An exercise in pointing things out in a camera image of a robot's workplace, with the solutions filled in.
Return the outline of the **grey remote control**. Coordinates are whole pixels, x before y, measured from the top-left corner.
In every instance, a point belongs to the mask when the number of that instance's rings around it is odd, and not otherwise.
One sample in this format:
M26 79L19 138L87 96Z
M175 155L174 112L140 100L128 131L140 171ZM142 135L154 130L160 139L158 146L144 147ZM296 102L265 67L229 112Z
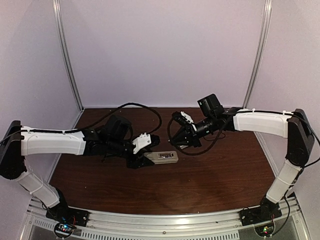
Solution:
M146 152L144 153L144 156L155 165L175 164L179 161L176 151Z

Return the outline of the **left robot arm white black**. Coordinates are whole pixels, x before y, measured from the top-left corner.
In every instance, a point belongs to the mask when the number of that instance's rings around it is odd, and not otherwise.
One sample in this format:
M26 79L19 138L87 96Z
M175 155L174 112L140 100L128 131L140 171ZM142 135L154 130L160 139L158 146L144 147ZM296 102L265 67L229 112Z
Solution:
M72 209L63 193L45 182L25 165L25 157L37 154L70 154L75 156L118 157L130 169L154 163L144 156L159 145L159 136L142 133L133 137L132 124L126 118L112 115L97 128L52 130L22 126L13 121L0 142L0 175L15 180L46 207L54 219L69 221Z

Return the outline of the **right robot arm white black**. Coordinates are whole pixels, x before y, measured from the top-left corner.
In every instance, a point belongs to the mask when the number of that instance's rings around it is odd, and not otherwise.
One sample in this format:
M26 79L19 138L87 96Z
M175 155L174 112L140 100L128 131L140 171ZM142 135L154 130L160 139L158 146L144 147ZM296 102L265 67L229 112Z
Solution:
M299 176L309 163L315 141L319 138L310 126L304 110L295 111L267 111L240 107L224 108L215 94L198 100L198 105L204 119L195 123L191 116L181 112L174 112L171 122L180 125L174 134L168 135L169 142L179 152L187 154L185 147L201 147L201 139L223 131L230 132L259 132L282 137L287 140L287 152L284 164L262 198L256 210L259 220L266 221L276 214L278 203L287 191L298 180Z

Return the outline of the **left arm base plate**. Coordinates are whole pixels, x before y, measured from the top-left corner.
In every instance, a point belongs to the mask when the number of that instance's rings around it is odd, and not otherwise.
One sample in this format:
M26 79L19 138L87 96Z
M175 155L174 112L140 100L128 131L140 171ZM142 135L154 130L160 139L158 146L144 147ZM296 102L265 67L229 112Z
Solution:
M87 210L81 210L68 206L55 206L52 208L47 208L45 216L59 223L68 224L71 226L86 227L89 212Z

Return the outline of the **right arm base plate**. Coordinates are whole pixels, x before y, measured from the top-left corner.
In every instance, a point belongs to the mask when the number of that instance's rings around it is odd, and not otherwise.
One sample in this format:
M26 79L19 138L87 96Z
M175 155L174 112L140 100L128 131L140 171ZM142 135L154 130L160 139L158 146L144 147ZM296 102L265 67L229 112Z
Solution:
M271 209L268 206L245 207L239 212L242 226L256 225L282 216L279 206Z

